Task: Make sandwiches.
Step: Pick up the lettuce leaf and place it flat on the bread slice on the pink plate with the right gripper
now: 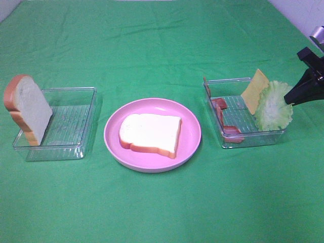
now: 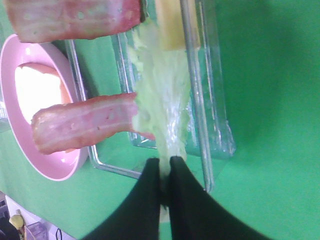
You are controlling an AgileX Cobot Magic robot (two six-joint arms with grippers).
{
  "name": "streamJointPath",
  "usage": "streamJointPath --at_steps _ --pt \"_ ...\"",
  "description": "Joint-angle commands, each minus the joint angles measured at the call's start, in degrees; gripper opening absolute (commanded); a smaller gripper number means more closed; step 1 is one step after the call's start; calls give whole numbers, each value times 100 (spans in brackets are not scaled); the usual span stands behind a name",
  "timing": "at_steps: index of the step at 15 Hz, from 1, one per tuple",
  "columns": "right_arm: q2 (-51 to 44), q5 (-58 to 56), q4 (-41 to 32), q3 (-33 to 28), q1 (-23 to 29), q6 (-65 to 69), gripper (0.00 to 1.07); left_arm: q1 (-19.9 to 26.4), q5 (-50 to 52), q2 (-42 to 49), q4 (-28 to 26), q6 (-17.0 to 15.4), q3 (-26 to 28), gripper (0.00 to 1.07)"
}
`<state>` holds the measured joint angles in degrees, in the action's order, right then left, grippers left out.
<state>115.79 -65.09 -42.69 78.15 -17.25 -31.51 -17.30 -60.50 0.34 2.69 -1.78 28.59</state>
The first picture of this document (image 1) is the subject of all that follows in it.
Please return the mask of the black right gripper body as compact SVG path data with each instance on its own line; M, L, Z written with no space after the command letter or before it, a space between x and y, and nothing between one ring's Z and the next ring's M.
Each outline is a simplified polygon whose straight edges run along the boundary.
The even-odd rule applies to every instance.
M320 57L313 53L308 47L300 50L297 56L308 66L308 69L304 72L300 81L307 81L313 78L323 81L323 60Z

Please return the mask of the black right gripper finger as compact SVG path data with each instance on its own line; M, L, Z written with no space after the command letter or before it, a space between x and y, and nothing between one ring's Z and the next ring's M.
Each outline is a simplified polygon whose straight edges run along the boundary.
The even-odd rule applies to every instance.
M323 74L307 69L298 83L284 96L286 104L298 105L323 100Z

